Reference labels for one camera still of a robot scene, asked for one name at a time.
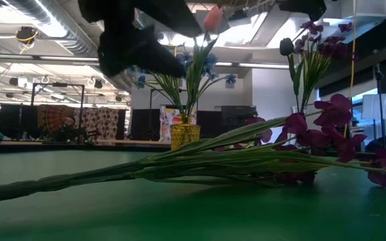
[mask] ceiling duct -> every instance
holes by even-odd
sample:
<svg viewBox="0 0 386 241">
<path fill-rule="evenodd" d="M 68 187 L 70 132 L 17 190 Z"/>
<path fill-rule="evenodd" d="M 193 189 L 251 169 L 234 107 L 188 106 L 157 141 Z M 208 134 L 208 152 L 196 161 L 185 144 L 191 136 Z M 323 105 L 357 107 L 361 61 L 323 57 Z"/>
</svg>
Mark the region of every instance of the ceiling duct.
<svg viewBox="0 0 386 241">
<path fill-rule="evenodd" d="M 55 0 L 3 0 L 10 8 L 29 17 L 49 37 L 76 56 L 96 56 L 97 47 Z"/>
</svg>

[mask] glass vase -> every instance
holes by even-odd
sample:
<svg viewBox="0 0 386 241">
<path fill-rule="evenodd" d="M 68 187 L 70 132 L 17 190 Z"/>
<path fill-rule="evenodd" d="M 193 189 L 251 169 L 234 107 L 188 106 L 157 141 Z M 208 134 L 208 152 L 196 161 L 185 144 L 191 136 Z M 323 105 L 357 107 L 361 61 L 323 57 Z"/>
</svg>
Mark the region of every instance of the glass vase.
<svg viewBox="0 0 386 241">
<path fill-rule="evenodd" d="M 171 149 L 176 150 L 180 147 L 197 141 L 200 138 L 200 126 L 192 124 L 177 124 L 171 126 Z"/>
</svg>

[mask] green table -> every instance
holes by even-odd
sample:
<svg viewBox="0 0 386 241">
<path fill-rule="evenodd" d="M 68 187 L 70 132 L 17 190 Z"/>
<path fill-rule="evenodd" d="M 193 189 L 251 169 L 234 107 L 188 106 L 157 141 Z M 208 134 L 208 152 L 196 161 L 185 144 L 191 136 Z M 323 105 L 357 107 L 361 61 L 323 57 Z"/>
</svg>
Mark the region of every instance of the green table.
<svg viewBox="0 0 386 241">
<path fill-rule="evenodd" d="M 0 184 L 152 154 L 0 154 Z M 99 183 L 0 202 L 0 240 L 386 240 L 386 189 L 337 168 L 312 187 L 282 189 Z"/>
</svg>

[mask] ceiling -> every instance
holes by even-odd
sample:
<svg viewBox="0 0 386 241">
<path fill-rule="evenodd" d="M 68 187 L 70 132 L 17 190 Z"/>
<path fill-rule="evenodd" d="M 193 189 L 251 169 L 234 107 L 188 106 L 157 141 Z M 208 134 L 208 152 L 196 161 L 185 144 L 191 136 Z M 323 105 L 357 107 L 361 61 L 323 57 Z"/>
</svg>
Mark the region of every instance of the ceiling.
<svg viewBox="0 0 386 241">
<path fill-rule="evenodd" d="M 340 0 L 341 3 L 325 0 L 328 11 L 324 19 L 320 21 L 320 23 L 325 26 L 324 35 L 332 35 L 337 30 L 337 24 L 351 21 L 352 16 L 344 15 L 340 7 L 340 4 L 349 3 L 350 1 L 353 0 Z M 47 19 L 32 19 L 19 14 L 10 6 L 7 6 L 5 2 L 14 3 L 16 1 L 0 0 L 0 54 L 20 54 L 21 52 L 22 54 L 41 56 L 74 56 L 74 54 L 76 54 L 76 52 L 68 51 L 70 50 L 69 41 L 62 41 L 60 36 L 52 35 L 52 32 L 48 28 L 44 29 L 45 27 L 51 27 L 51 24 L 43 22 L 44 20 L 47 21 Z M 308 16 L 303 13 L 280 11 L 279 7 L 273 5 L 272 1 L 266 1 L 266 4 L 263 4 L 264 2 L 264 0 L 189 0 L 188 6 L 193 9 L 195 13 L 209 9 L 217 3 L 222 3 L 227 13 L 248 6 L 246 11 L 252 20 L 251 24 L 233 27 L 224 32 L 219 37 L 219 44 L 212 50 L 218 57 L 219 62 L 286 64 L 286 58 L 280 56 L 277 49 L 279 41 L 285 37 L 294 39 L 301 31 L 300 25 L 308 20 Z M 69 39 L 80 38 L 81 41 L 75 43 L 83 44 L 92 50 L 91 52 L 87 52 L 87 54 L 93 57 L 96 56 L 97 46 L 99 46 L 99 36 L 103 32 L 102 23 L 88 23 L 85 21 L 80 14 L 77 0 L 41 0 L 41 3 L 49 9 L 48 12 L 50 14 L 55 16 L 54 19 L 59 21 L 64 29 L 67 29 L 68 33 L 71 33 Z M 363 25 L 370 22 L 379 23 L 385 18 L 385 14 L 378 16 L 375 14 L 374 18 L 368 18 L 363 22 L 359 21 L 359 23 Z M 151 20 L 149 24 L 159 25 L 159 23 L 154 20 Z M 15 32 L 22 26 L 37 27 L 40 30 L 32 48 L 25 49 L 24 46 L 14 38 Z M 216 71 L 224 74 L 238 74 L 240 78 L 243 78 L 249 69 L 217 67 Z M 0 100 L 10 101 L 10 98 L 8 100 L 2 91 L 16 91 L 15 98 L 21 101 L 31 98 L 31 94 L 28 93 L 31 91 L 30 85 L 26 86 L 26 88 L 25 86 L 11 86 L 9 84 L 10 78 L 27 76 L 28 82 L 33 83 L 41 82 L 41 79 L 47 76 L 49 83 L 66 82 L 70 84 L 83 84 L 85 85 L 85 92 L 87 94 L 102 94 L 110 104 L 115 102 L 117 93 L 123 94 L 123 102 L 119 103 L 123 108 L 125 108 L 130 101 L 128 92 L 130 92 L 131 84 L 125 81 L 126 77 L 121 74 L 115 78 L 106 78 L 96 66 L 55 66 L 49 64 L 11 65 L 10 63 L 0 62 L 0 73 L 2 72 L 4 74 L 0 76 Z M 95 89 L 93 85 L 90 85 L 93 82 L 93 80 L 91 80 L 92 78 L 103 79 L 103 88 Z M 48 89 L 54 91 L 54 93 L 72 94 L 73 92 L 79 92 L 78 88 L 75 90 L 72 87 L 60 89 L 50 86 Z M 80 100 L 78 95 L 70 95 L 69 97 L 70 99 L 66 99 L 65 101 L 71 102 L 72 104 Z M 50 98 L 49 94 L 44 93 L 37 95 L 36 101 L 55 102 L 54 99 Z"/>
</svg>

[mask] white wall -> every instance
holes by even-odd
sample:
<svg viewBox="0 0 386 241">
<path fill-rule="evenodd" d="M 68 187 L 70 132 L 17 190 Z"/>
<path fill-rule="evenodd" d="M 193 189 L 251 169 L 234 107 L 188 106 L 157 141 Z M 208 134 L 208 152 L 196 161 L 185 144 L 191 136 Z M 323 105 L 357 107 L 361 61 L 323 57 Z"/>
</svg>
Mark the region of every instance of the white wall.
<svg viewBox="0 0 386 241">
<path fill-rule="evenodd" d="M 253 69 L 253 105 L 261 118 L 270 120 L 289 116 L 290 108 L 296 105 L 293 82 L 288 70 Z M 274 142 L 282 128 L 272 129 Z"/>
<path fill-rule="evenodd" d="M 253 70 L 248 71 L 248 73 L 245 75 L 243 84 L 243 105 L 251 106 L 253 105 Z"/>
<path fill-rule="evenodd" d="M 216 106 L 228 106 L 228 105 L 244 105 L 244 84 L 242 79 L 237 79 L 235 88 L 225 88 L 225 80 L 221 80 L 216 84 L 213 84 L 208 88 L 205 93 L 199 99 L 199 110 L 215 110 Z M 180 94 L 183 103 L 187 101 L 187 93 L 182 92 Z M 132 109 L 148 109 L 150 99 L 150 88 L 145 87 L 143 89 L 132 89 Z M 158 92 L 153 92 L 152 108 L 159 108 L 162 104 L 171 104 L 164 96 Z"/>
</svg>

